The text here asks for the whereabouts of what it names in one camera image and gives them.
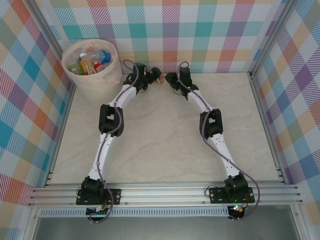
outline silver metal bar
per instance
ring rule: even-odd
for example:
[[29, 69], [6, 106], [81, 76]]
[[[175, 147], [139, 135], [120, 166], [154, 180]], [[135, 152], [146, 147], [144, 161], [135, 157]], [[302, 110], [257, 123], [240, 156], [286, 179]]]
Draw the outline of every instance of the silver metal bar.
[[292, 217], [294, 219], [298, 234], [302, 240], [311, 240], [305, 218], [302, 213], [302, 206], [291, 205]]
[[24, 233], [21, 236], [22, 240], [30, 240], [34, 238], [40, 212], [41, 209], [39, 208], [32, 209]]
[[267, 139], [269, 147], [270, 147], [271, 155], [273, 157], [275, 166], [277, 167], [278, 176], [281, 176], [283, 178], [283, 181], [286, 184], [288, 184], [289, 180], [288, 180], [288, 177], [286, 176], [285, 167], [283, 166], [283, 164], [280, 160], [280, 155], [277, 150], [275, 140], [271, 134], [271, 132], [272, 132], [271, 127], [270, 127], [267, 115], [263, 109], [262, 100], [260, 98], [260, 95], [258, 94], [258, 89], [257, 89], [256, 83], [253, 80], [250, 80], [249, 82], [250, 82], [250, 86], [252, 89], [254, 100], [255, 100], [255, 103], [258, 108], [258, 112], [259, 112], [259, 115], [260, 115], [260, 118], [262, 121], [264, 133], [265, 133], [266, 139]]
[[43, 16], [35, 0], [24, 0], [24, 4], [29, 9], [31, 15], [39, 25], [41, 32], [45, 36], [52, 50], [56, 54], [57, 58], [61, 61], [63, 50], [58, 43], [54, 33], [52, 32], [46, 18]]
[[[258, 182], [262, 205], [301, 204], [302, 198], [295, 185], [281, 182]], [[207, 186], [224, 186], [223, 182], [184, 182], [184, 183], [111, 183], [110, 188], [121, 189], [121, 203], [117, 207], [200, 207], [212, 206], [205, 196]], [[257, 187], [249, 184], [254, 194]], [[47, 187], [35, 188], [29, 206], [43, 207], [83, 207], [75, 204], [76, 190], [80, 184], [50, 184]]]
[[280, 14], [278, 20], [275, 23], [272, 33], [270, 34], [268, 40], [265, 43], [264, 48], [262, 49], [255, 66], [252, 70], [252, 76], [256, 76], [259, 72], [260, 68], [264, 64], [265, 60], [267, 59], [272, 47], [274, 46], [275, 42], [278, 40], [282, 30], [284, 29], [287, 20], [289, 19], [292, 11], [295, 9], [299, 0], [288, 0]]

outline trash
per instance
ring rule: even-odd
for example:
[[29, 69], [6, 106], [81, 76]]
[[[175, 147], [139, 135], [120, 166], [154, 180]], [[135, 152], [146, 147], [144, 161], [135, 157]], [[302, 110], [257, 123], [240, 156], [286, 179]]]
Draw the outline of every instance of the trash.
[[77, 75], [84, 75], [84, 71], [80, 67], [80, 64], [78, 62], [78, 56], [83, 51], [82, 48], [76, 49], [69, 57], [67, 61], [67, 67], [70, 72], [77, 74]]
[[92, 62], [98, 62], [102, 64], [109, 63], [113, 60], [111, 54], [102, 49], [89, 48], [87, 50], [87, 55]]
[[105, 63], [105, 64], [101, 64], [98, 67], [96, 67], [95, 69], [98, 73], [100, 73], [102, 70], [105, 70], [109, 65], [110, 65], [110, 62]]
[[[93, 67], [104, 68], [100, 72], [92, 75], [78, 75], [70, 71], [68, 64], [72, 62], [80, 63], [80, 54], [87, 54], [89, 49], [105, 50], [110, 53], [111, 61], [102, 63], [89, 60]], [[95, 109], [100, 109], [102, 104], [111, 102], [122, 88], [122, 70], [119, 61], [119, 54], [115, 46], [102, 39], [84, 39], [71, 45], [62, 55], [61, 65], [70, 80], [76, 84], [77, 91]]]
[[80, 65], [83, 69], [84, 75], [92, 75], [96, 74], [97, 71], [91, 61], [89, 61], [89, 57], [86, 53], [81, 53], [79, 55]]
[[114, 60], [108, 51], [89, 47], [78, 48], [68, 58], [67, 68], [76, 75], [93, 75], [106, 69]]

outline metal rail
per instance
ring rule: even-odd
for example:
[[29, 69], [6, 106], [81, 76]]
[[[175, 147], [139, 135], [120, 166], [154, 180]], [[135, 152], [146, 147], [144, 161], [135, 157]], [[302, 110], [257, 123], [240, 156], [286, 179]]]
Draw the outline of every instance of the metal rail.
[[[258, 184], [261, 191], [259, 203], [261, 205], [302, 204], [302, 198], [296, 185], [285, 185], [279, 181], [260, 181]], [[230, 204], [210, 203], [210, 199], [204, 193], [210, 185], [223, 187], [224, 183], [111, 183], [109, 187], [121, 189], [120, 205], [117, 205], [117, 208], [229, 206]], [[33, 208], [86, 207], [76, 205], [76, 190], [79, 186], [80, 184], [50, 184], [43, 188], [35, 188], [29, 206]], [[257, 187], [251, 182], [249, 186], [257, 195]]]

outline metal corner post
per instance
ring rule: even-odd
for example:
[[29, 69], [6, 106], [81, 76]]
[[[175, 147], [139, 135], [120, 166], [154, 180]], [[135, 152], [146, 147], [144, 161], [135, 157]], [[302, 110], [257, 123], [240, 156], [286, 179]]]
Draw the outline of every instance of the metal corner post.
[[38, 24], [39, 28], [41, 29], [41, 32], [45, 36], [55, 55], [61, 61], [63, 50], [60, 47], [60, 44], [58, 43], [58, 40], [56, 39], [54, 33], [52, 32], [46, 18], [41, 13], [41, 10], [38, 7], [37, 3], [35, 3], [35, 0], [23, 0], [23, 2], [30, 11], [36, 23]]
[[268, 40], [265, 43], [264, 48], [262, 49], [254, 67], [251, 72], [251, 76], [253, 78], [257, 75], [261, 67], [263, 66], [264, 62], [266, 61], [272, 47], [274, 46], [275, 42], [277, 41], [278, 37], [280, 36], [282, 30], [284, 29], [291, 13], [295, 9], [296, 5], [298, 4], [299, 0], [287, 0], [278, 20], [275, 23], [275, 26], [270, 34]]
[[274, 164], [275, 164], [276, 167], [280, 168], [281, 174], [282, 174], [282, 177], [283, 177], [283, 181], [287, 184], [289, 182], [289, 180], [288, 180], [288, 178], [286, 176], [286, 173], [284, 171], [285, 168], [284, 168], [284, 166], [283, 166], [283, 164], [282, 164], [282, 162], [280, 160], [280, 155], [279, 155], [279, 152], [278, 152], [277, 147], [276, 147], [277, 145], [275, 143], [275, 140], [272, 137], [271, 127], [269, 125], [269, 121], [268, 121], [266, 112], [264, 111], [264, 108], [263, 108], [263, 105], [262, 105], [262, 100], [261, 100], [260, 95], [258, 93], [256, 83], [255, 83], [255, 81], [253, 81], [253, 79], [251, 78], [250, 74], [248, 74], [248, 79], [249, 79], [249, 82], [250, 82], [250, 86], [251, 86], [252, 94], [253, 94], [253, 97], [254, 97], [254, 100], [255, 100], [255, 104], [256, 104], [256, 107], [257, 107], [259, 115], [260, 115], [260, 119], [261, 119], [261, 122], [262, 122], [264, 133], [265, 133], [267, 142], [268, 142], [269, 147], [270, 147], [270, 151], [271, 151], [271, 155], [273, 157]]

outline wire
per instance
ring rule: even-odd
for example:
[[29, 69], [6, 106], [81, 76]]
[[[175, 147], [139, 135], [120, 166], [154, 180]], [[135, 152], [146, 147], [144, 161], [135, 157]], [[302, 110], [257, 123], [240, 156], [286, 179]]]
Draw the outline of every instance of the wire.
[[[125, 64], [125, 62], [126, 62], [126, 61], [128, 61], [129, 63], [132, 63], [132, 64], [134, 64], [134, 62], [133, 62], [133, 61], [131, 61], [131, 60], [129, 60], [129, 59], [125, 59], [125, 60], [123, 60], [123, 61], [122, 61], [123, 65], [124, 65], [127, 69], [129, 69], [129, 70], [133, 71], [133, 70], [134, 70], [134, 68], [130, 68], [130, 67], [128, 67], [128, 66], [127, 66], [127, 64]], [[138, 73], [138, 67], [137, 67], [137, 65], [136, 65], [136, 64], [134, 64], [134, 66], [136, 67], [136, 72]]]
[[122, 119], [122, 117], [121, 117], [121, 114], [120, 114], [119, 110], [117, 109], [118, 100], [121, 98], [121, 96], [122, 96], [124, 93], [126, 93], [126, 92], [136, 83], [136, 81], [138, 80], [138, 77], [139, 77], [138, 66], [137, 66], [133, 61], [131, 61], [131, 60], [129, 60], [129, 59], [125, 59], [125, 60], [123, 60], [122, 63], [123, 63], [128, 69], [130, 69], [130, 68], [125, 64], [125, 61], [128, 61], [128, 62], [130, 62], [130, 63], [133, 64], [133, 66], [134, 66], [135, 69], [136, 69], [136, 77], [135, 77], [135, 80], [133, 81], [133, 83], [132, 83], [129, 87], [127, 87], [125, 90], [123, 90], [122, 92], [120, 92], [120, 94], [119, 94], [119, 95], [117, 96], [117, 98], [115, 99], [113, 107], [114, 107], [114, 110], [116, 111], [116, 113], [117, 113], [118, 116], [119, 116], [119, 124], [118, 124], [118, 126], [117, 126], [115, 129], [113, 129], [113, 130], [111, 130], [111, 131], [109, 131], [109, 132], [106, 133], [105, 138], [103, 139], [102, 144], [101, 144], [101, 147], [100, 147], [99, 152], [98, 152], [98, 156], [97, 156], [97, 160], [96, 160], [96, 169], [97, 169], [97, 172], [98, 172], [98, 174], [99, 174], [100, 180], [101, 180], [101, 182], [103, 183], [104, 188], [105, 188], [105, 189], [108, 191], [108, 193], [110, 194], [111, 203], [110, 203], [110, 208], [109, 208], [107, 214], [106, 214], [105, 217], [102, 218], [101, 220], [99, 220], [99, 221], [93, 221], [92, 218], [91, 218], [91, 216], [93, 215], [93, 213], [91, 213], [91, 214], [89, 215], [89, 220], [90, 220], [90, 222], [91, 222], [91, 223], [95, 223], [95, 224], [99, 224], [99, 223], [102, 223], [103, 221], [105, 221], [105, 220], [107, 219], [107, 217], [109, 217], [109, 215], [111, 214], [111, 211], [112, 211], [112, 209], [113, 209], [113, 207], [114, 207], [114, 196], [113, 196], [110, 188], [109, 188], [109, 187], [107, 186], [107, 184], [105, 183], [105, 181], [104, 181], [104, 179], [103, 179], [103, 177], [102, 177], [102, 174], [101, 174], [101, 170], [100, 170], [100, 168], [99, 168], [100, 155], [101, 155], [101, 152], [102, 152], [102, 148], [104, 147], [104, 145], [105, 145], [105, 143], [106, 143], [106, 140], [107, 140], [107, 138], [108, 138], [108, 135], [110, 135], [110, 137], [111, 137], [111, 134], [114, 133], [114, 132], [116, 132], [116, 131], [120, 128], [120, 126], [121, 126], [121, 124], [122, 124], [122, 120], [123, 120], [123, 119]]
[[[188, 88], [181, 80], [180, 80], [180, 67], [183, 65], [183, 64], [188, 64], [188, 67], [189, 67], [189, 63], [187, 61], [183, 61], [179, 64], [177, 70], [176, 70], [176, 74], [177, 74], [177, 77], [179, 79], [179, 82], [181, 83], [181, 85], [190, 90], [193, 94], [195, 94], [202, 102], [203, 104], [205, 105], [205, 107], [208, 109], [208, 113], [205, 115], [205, 118], [204, 118], [204, 123], [207, 122], [207, 119], [209, 117], [209, 114], [210, 114], [210, 108], [208, 106], [208, 104], [206, 103], [206, 101], [199, 95], [197, 94], [195, 91], [193, 91], [192, 89]], [[223, 159], [225, 159], [229, 164], [231, 164], [233, 167], [235, 167], [239, 172], [241, 172], [243, 175], [245, 175], [246, 177], [248, 177], [255, 185], [256, 185], [256, 188], [257, 188], [257, 191], [258, 191], [258, 198], [256, 200], [256, 203], [252, 209], [251, 212], [249, 212], [249, 214], [247, 214], [246, 216], [244, 216], [243, 218], [241, 218], [241, 220], [244, 220], [248, 217], [250, 217], [254, 212], [255, 210], [257, 209], [258, 207], [258, 204], [260, 202], [260, 188], [259, 188], [259, 185], [258, 183], [250, 176], [248, 175], [247, 173], [245, 173], [244, 171], [242, 171], [237, 165], [235, 165], [232, 161], [230, 161], [230, 159], [228, 159], [226, 156], [224, 156], [223, 154], [221, 154], [218, 150], [216, 150], [213, 146], [211, 146], [211, 144], [209, 144], [205, 138], [205, 124], [203, 124], [202, 126], [202, 130], [201, 130], [201, 136], [202, 136], [202, 140], [204, 141], [205, 144], [207, 144], [209, 146], [209, 148], [211, 148], [216, 154], [218, 154], [220, 157], [222, 157]]]
[[249, 200], [248, 200], [247, 195], [243, 194], [243, 196], [245, 197], [245, 200], [246, 200], [246, 206], [245, 206], [245, 208], [247, 209], [247, 208], [249, 207], [249, 206], [248, 206]]
[[81, 187], [78, 187], [78, 188], [75, 190], [76, 195], [79, 196], [79, 197], [80, 197], [80, 195], [79, 195], [78, 191], [79, 191], [80, 188], [81, 188]]
[[207, 191], [208, 191], [208, 189], [209, 189], [210, 187], [215, 187], [215, 188], [217, 188], [217, 186], [215, 186], [215, 185], [210, 185], [210, 186], [208, 186], [208, 187], [205, 189], [204, 195], [205, 195], [206, 197], [208, 197], [208, 198], [210, 198], [210, 196], [207, 195]]
[[176, 94], [176, 95], [182, 96], [182, 94], [176, 93], [174, 88], [173, 88], [173, 92], [174, 92], [174, 94]]

